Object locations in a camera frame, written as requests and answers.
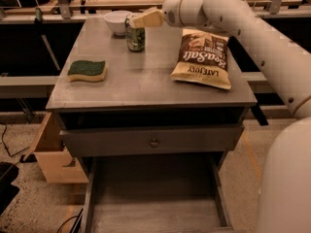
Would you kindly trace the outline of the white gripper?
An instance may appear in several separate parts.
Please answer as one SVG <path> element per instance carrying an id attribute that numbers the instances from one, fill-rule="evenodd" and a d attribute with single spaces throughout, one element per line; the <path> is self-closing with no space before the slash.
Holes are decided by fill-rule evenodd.
<path id="1" fill-rule="evenodd" d="M 129 25 L 132 28 L 160 27 L 164 20 L 173 27 L 182 27 L 180 8 L 183 0 L 165 0 L 162 11 L 156 7 L 149 8 L 143 13 L 131 16 Z"/>

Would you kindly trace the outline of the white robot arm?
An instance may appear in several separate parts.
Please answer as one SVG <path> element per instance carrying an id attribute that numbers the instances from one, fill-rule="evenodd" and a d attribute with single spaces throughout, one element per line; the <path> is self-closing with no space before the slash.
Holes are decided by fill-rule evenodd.
<path id="1" fill-rule="evenodd" d="M 256 233 L 311 233 L 311 54 L 255 14 L 245 0 L 165 0 L 138 27 L 193 26 L 236 38 L 297 121 L 265 155 Z"/>

